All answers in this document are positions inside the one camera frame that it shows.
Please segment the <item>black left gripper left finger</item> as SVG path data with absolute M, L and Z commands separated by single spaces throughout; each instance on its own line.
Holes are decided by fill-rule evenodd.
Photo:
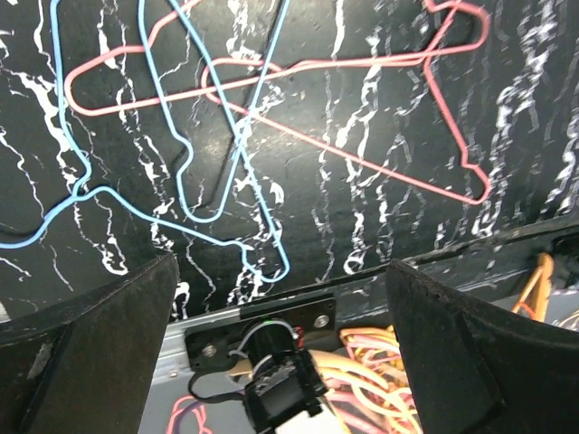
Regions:
M 135 433 L 178 281 L 167 254 L 1 325 L 1 431 Z

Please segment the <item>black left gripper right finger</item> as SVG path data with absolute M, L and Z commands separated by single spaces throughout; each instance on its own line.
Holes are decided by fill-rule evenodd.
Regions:
M 578 334 L 444 286 L 400 260 L 387 304 L 426 433 L 575 433 Z

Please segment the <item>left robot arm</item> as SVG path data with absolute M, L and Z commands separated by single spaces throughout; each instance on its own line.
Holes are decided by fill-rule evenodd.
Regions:
M 165 256 L 1 326 L 4 433 L 138 430 L 177 277 Z M 575 433 L 578 335 L 510 313 L 401 261 L 385 292 L 428 433 Z M 254 430 L 317 415 L 325 385 L 284 325 L 247 334 L 257 372 L 239 394 Z

